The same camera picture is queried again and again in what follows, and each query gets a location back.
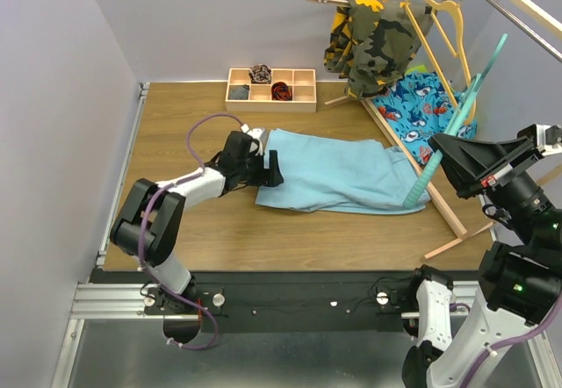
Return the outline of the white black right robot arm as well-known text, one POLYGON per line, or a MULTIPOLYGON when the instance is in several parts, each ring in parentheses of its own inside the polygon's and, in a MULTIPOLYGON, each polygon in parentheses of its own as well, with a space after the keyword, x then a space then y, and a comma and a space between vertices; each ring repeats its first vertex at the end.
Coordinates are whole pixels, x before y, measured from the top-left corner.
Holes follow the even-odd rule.
POLYGON ((561 211, 528 173, 560 153, 561 129, 533 125, 504 142, 439 133, 429 144, 457 195, 484 195, 483 213, 520 244, 496 241, 485 252, 472 306, 456 333, 452 280, 428 266, 414 272, 403 292, 419 311, 418 333, 401 377, 407 387, 480 387, 510 347, 543 332, 561 307, 561 211))

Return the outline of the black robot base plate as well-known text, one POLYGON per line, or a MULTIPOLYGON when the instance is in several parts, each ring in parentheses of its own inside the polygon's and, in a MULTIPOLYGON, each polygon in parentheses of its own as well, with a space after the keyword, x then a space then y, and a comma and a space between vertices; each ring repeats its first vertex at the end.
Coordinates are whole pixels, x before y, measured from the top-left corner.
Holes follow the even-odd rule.
POLYGON ((190 293, 198 309, 150 287, 145 313, 196 318, 211 333, 400 332, 419 311, 415 292, 425 279, 452 279, 430 267, 413 271, 198 271, 190 293))

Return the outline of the aluminium front frame rail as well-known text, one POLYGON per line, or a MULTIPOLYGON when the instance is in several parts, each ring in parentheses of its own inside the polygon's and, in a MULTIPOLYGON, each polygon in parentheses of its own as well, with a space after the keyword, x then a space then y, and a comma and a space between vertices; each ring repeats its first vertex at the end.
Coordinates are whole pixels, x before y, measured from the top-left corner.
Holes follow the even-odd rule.
POLYGON ((162 328, 196 318, 147 315, 145 277, 98 272, 76 288, 56 387, 399 387, 411 340, 400 332, 212 334, 209 349, 168 345, 162 328))

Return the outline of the blue shark print shorts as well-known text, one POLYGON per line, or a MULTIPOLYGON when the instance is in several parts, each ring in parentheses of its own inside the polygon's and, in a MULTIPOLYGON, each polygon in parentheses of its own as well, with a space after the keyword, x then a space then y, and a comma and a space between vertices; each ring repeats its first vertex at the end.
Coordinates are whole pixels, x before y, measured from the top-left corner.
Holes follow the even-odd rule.
POLYGON ((433 154, 429 138, 444 132, 455 112, 435 72, 407 74, 372 102, 422 166, 433 154))

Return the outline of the grey rolled sock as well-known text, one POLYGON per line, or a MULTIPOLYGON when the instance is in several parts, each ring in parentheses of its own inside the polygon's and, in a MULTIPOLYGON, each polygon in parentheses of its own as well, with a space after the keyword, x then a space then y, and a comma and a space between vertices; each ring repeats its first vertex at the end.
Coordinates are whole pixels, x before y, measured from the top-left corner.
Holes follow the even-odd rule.
POLYGON ((249 99, 249 86, 248 85, 234 85, 231 86, 228 92, 229 100, 248 100, 249 99))

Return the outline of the aluminium table edge rail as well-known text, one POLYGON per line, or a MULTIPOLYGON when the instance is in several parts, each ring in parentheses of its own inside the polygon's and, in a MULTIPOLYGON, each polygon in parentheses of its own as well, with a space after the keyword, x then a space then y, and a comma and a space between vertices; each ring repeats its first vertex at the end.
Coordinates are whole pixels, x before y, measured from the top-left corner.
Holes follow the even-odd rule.
POLYGON ((105 258, 106 258, 108 247, 109 247, 109 244, 110 244, 109 237, 110 237, 110 231, 111 231, 111 228, 112 228, 112 223, 113 223, 113 221, 114 221, 114 219, 117 215, 117 212, 118 212, 119 200, 120 200, 120 196, 121 196, 121 193, 122 193, 122 190, 123 190, 124 182, 125 182, 125 179, 126 179, 126 173, 128 171, 131 156, 132 156, 132 153, 133 153, 133 146, 134 146, 134 143, 136 141, 136 136, 137 136, 138 129, 139 129, 139 126, 140 126, 142 113, 144 111, 144 106, 146 104, 146 100, 147 100, 147 97, 148 97, 150 84, 151 84, 151 82, 139 83, 140 94, 139 94, 139 98, 138 98, 138 103, 137 103, 137 107, 136 107, 136 110, 135 110, 135 114, 133 116, 133 123, 132 123, 131 131, 128 134, 128 137, 127 137, 127 140, 126 140, 126 151, 124 153, 123 160, 122 160, 122 163, 121 163, 121 167, 119 169, 117 186, 116 186, 116 189, 113 193, 112 203, 111 203, 111 207, 110 207, 110 211, 109 211, 108 220, 105 223, 102 240, 101 240, 101 242, 98 246, 98 249, 97 249, 96 262, 95 262, 94 269, 102 269, 103 266, 104 266, 105 258))

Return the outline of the orange black rolled sock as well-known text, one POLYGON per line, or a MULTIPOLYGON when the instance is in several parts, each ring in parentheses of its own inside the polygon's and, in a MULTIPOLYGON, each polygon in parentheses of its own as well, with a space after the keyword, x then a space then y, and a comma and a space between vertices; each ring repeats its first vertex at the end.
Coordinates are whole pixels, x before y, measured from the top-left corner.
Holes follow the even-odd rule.
POLYGON ((292 87, 285 82, 275 82, 271 85, 271 99, 273 101, 292 101, 292 87))

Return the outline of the light blue trousers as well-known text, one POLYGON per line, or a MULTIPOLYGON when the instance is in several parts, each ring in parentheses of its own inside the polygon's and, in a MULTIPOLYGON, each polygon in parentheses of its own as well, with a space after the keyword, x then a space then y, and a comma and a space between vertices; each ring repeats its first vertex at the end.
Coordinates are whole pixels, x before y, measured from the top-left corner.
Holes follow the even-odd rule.
POLYGON ((398 215, 421 211, 430 201, 423 193, 414 207, 403 206, 417 175, 399 148, 385 148, 376 140, 336 140, 276 129, 266 149, 277 152, 284 182, 262 186, 256 195, 260 206, 398 215))

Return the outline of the teal plastic hanger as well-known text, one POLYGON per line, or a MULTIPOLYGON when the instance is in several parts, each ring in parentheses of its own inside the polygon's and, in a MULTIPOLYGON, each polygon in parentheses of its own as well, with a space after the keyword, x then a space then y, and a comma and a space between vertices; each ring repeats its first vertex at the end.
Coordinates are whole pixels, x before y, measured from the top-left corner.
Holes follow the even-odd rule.
MULTIPOLYGON (((460 106, 457 108, 457 111, 453 114, 449 124, 445 128, 445 134, 448 136, 456 136, 458 134, 458 130, 460 129, 461 125, 464 121, 468 118, 469 112, 472 108, 472 105, 477 99, 477 95, 479 94, 480 88, 488 75, 490 69, 496 62, 500 52, 508 39, 508 34, 503 33, 501 38, 499 39, 494 52, 492 54, 491 59, 487 63, 486 67, 481 73, 476 74, 473 79, 471 80, 470 85, 467 87, 466 91, 462 94, 460 98, 460 106)), ((432 176, 435 174, 437 167, 440 165, 441 160, 443 159, 442 152, 437 149, 430 157, 429 162, 426 164, 426 167, 422 171, 422 173, 418 176, 416 182, 408 192, 405 200, 403 202, 403 207, 406 209, 413 208, 419 198, 422 196, 422 193, 428 188, 430 180, 432 176)))

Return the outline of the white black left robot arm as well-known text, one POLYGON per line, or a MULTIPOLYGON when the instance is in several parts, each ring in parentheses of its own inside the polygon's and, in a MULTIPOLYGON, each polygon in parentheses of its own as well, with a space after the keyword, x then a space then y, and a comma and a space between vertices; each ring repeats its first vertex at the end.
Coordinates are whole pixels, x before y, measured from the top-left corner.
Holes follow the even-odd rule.
POLYGON ((277 151, 265 149, 268 131, 244 126, 190 174, 151 182, 137 180, 114 220, 110 241, 135 258, 175 313, 196 304, 195 277, 174 254, 185 211, 241 187, 277 187, 284 182, 277 151))

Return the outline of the wooden compartment tray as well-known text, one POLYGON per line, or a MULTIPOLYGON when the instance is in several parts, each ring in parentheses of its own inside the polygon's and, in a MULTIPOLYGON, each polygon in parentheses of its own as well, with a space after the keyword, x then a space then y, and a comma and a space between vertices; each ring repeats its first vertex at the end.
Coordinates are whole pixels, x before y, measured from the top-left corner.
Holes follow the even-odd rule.
POLYGON ((231 68, 225 106, 230 112, 316 112, 315 70, 266 68, 252 76, 250 68, 231 68))

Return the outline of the camouflage shorts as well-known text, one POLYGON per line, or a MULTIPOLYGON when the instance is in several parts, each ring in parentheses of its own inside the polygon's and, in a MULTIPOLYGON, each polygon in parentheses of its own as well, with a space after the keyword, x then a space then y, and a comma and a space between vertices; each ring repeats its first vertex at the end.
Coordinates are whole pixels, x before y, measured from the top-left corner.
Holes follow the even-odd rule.
POLYGON ((350 0, 336 8, 324 67, 347 81, 346 97, 375 97, 402 78, 421 45, 403 2, 350 0))

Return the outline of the patterned pink black sock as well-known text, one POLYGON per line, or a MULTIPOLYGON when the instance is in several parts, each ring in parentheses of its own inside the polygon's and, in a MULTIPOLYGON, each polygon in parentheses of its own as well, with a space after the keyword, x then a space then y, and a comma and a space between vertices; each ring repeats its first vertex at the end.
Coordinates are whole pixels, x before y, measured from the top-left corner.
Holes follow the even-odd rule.
POLYGON ((249 68, 249 78, 253 84, 271 84, 272 72, 265 64, 256 64, 249 68))

